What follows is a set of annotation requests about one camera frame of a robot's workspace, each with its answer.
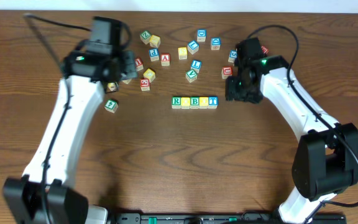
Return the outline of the yellow O wooden block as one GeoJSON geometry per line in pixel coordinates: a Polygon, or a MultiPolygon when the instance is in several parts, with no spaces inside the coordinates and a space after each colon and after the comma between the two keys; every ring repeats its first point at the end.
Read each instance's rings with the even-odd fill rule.
{"type": "Polygon", "coordinates": [[[190,97],[181,97],[181,109],[190,109],[191,98],[190,97]]]}

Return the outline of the green B wooden block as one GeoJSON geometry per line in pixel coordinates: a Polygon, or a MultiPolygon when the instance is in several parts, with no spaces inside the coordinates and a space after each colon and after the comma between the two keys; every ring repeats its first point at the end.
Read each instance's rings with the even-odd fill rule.
{"type": "Polygon", "coordinates": [[[198,96],[192,96],[190,98],[190,108],[199,109],[200,108],[200,98],[198,96]]]}

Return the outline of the green R wooden block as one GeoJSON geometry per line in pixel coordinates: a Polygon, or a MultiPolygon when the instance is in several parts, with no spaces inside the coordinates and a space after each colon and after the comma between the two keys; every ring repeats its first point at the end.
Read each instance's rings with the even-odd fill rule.
{"type": "Polygon", "coordinates": [[[181,109],[181,97],[180,96],[173,96],[171,103],[172,103],[172,109],[181,109]]]}

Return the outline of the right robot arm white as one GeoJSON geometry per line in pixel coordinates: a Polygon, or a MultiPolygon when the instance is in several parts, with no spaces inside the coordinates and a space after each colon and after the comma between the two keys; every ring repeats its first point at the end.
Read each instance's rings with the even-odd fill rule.
{"type": "Polygon", "coordinates": [[[226,99],[270,100],[297,140],[294,189],[269,217],[256,223],[314,223],[325,205],[358,207],[358,129],[328,115],[302,87],[282,56],[238,57],[226,80],[226,99]]]}

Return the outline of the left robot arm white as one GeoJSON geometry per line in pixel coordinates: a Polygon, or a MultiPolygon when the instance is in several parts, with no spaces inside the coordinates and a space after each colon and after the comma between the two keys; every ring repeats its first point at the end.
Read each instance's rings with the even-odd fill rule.
{"type": "Polygon", "coordinates": [[[86,133],[105,85],[137,77],[134,53],[72,51],[41,143],[20,179],[6,179],[4,199],[16,223],[107,223],[108,211],[74,190],[86,133]]]}

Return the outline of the blue T wooden block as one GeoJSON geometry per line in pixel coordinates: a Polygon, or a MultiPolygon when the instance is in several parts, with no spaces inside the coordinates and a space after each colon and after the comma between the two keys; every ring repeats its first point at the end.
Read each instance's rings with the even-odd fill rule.
{"type": "Polygon", "coordinates": [[[218,107],[219,101],[217,96],[209,96],[208,97],[208,108],[216,109],[218,107]]]}

